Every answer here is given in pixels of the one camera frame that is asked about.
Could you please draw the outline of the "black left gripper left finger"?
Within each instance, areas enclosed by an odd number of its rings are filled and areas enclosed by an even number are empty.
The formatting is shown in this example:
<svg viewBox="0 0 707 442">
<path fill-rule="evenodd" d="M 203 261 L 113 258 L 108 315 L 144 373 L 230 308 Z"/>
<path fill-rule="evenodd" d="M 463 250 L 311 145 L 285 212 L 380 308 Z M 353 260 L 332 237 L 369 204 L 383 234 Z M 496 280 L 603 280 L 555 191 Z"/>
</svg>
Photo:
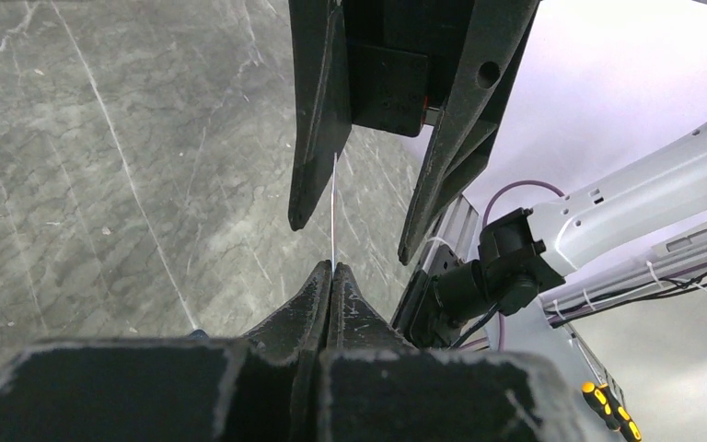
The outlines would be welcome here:
<svg viewBox="0 0 707 442">
<path fill-rule="evenodd" d="M 0 376 L 0 441 L 311 441 L 332 267 L 236 338 L 56 339 Z"/>
</svg>

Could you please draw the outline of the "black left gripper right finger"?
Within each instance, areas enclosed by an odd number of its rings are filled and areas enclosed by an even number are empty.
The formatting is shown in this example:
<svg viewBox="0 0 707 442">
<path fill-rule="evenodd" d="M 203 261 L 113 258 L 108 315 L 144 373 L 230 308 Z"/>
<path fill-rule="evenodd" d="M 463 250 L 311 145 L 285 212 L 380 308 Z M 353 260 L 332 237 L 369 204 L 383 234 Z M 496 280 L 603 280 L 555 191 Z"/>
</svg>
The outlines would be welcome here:
<svg viewBox="0 0 707 442">
<path fill-rule="evenodd" d="M 317 441 L 607 441 L 610 432 L 547 357 L 415 350 L 338 264 L 315 380 Z"/>
</svg>

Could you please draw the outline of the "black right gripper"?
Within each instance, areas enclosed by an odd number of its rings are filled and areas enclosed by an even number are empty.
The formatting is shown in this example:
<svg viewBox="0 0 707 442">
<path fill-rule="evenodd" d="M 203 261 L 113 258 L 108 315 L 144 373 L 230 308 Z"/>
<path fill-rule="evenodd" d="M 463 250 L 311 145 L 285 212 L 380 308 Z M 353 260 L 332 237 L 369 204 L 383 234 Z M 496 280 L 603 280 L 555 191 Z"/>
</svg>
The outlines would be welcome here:
<svg viewBox="0 0 707 442">
<path fill-rule="evenodd" d="M 406 265 L 433 222 L 486 168 L 539 4 L 288 5 L 296 102 L 292 230 L 303 229 L 317 208 L 353 123 L 415 137 L 429 109 L 440 107 L 401 232 L 398 257 Z"/>
</svg>

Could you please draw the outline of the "grey card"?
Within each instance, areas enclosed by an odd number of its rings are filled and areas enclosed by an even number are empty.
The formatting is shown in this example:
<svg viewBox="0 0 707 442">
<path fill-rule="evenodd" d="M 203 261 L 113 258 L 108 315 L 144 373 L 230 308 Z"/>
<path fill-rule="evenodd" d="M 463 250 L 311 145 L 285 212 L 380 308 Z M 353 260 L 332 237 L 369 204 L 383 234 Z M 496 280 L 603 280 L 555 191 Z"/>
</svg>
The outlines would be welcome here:
<svg viewBox="0 0 707 442">
<path fill-rule="evenodd" d="M 330 263 L 331 269 L 334 272 L 337 264 L 337 245 L 336 245 L 336 196 L 337 196 L 337 164 L 338 154 L 334 153 L 332 161 L 332 173 L 330 176 Z"/>
</svg>

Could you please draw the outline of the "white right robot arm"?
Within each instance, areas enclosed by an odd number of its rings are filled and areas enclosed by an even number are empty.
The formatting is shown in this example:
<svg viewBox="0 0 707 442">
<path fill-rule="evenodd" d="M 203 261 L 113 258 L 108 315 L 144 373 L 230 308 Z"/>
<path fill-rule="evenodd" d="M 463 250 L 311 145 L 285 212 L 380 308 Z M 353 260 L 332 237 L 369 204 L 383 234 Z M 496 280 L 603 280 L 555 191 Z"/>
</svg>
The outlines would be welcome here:
<svg viewBox="0 0 707 442">
<path fill-rule="evenodd" d="M 414 136 L 435 110 L 398 255 L 488 162 L 535 1 L 293 1 L 296 147 L 288 220 L 304 228 L 355 125 Z M 707 122 L 593 184 L 488 225 L 473 280 L 486 308 L 561 285 L 601 254 L 707 210 Z"/>
</svg>

